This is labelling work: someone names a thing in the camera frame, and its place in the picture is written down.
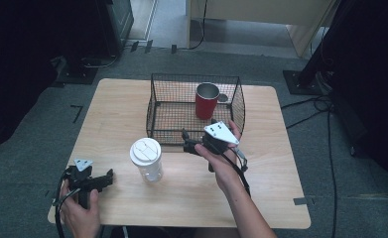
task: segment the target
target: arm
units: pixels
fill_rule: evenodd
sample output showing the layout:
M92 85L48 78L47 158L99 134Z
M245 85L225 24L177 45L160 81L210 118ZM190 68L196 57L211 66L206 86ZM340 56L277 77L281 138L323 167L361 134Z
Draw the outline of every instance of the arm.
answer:
M69 192L66 180L61 196ZM89 196L90 207L84 209L73 197L64 201L61 211L61 219L66 227L72 232L74 238L95 238L100 228L100 213L98 210L98 191L92 190Z
M229 122L234 136L240 140L240 133L234 122ZM211 153L202 145L195 146L196 151L206 158L215 170L218 186L224 192L230 205L237 229L241 237L276 237L273 230L259 212L255 203L246 192L236 171L222 157ZM228 150L225 155L236 162L236 155Z

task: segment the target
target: red mug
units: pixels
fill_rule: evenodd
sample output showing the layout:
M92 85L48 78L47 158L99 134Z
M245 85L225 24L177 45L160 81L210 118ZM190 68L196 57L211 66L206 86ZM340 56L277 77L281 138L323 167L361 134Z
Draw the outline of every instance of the red mug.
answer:
M207 120L212 117L217 100L219 96L219 89L210 82L201 83L196 88L196 95L194 99L196 117L201 120Z

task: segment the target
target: tabletop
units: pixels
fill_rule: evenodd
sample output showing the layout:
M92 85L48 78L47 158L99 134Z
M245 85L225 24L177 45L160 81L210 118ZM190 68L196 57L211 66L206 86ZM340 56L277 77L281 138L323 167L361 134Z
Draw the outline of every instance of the tabletop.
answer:
M104 225L235 227L228 202L207 161L163 148L164 176L145 183L129 157L131 145L147 137L149 80L100 80L69 158L93 161L93 177L114 170L113 185L100 193ZM272 228L311 225L289 137L273 87L243 85L246 119L239 148L252 199ZM48 215L55 222L54 210Z

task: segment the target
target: black wire basket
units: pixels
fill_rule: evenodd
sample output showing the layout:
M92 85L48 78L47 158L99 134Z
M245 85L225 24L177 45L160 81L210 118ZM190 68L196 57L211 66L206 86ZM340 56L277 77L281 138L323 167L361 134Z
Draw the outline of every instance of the black wire basket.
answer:
M223 121L227 127L228 120L232 120L243 132L245 103L238 76L153 73L147 111L148 137L162 146L181 146L185 129L191 139L200 141L203 128L211 124L211 119L201 120L195 115L195 91L203 82L215 84L220 92L212 119Z

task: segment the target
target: person's left hand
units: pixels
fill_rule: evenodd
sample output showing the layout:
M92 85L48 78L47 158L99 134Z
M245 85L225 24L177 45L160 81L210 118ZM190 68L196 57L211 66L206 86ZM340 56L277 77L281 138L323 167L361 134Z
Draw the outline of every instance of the person's left hand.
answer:
M61 196L69 192L68 180L61 188ZM89 195L89 209L84 209L76 203L74 197L64 201L61 209L61 219L72 232L74 238L94 238L100 228L100 213L98 210L98 191L92 190Z

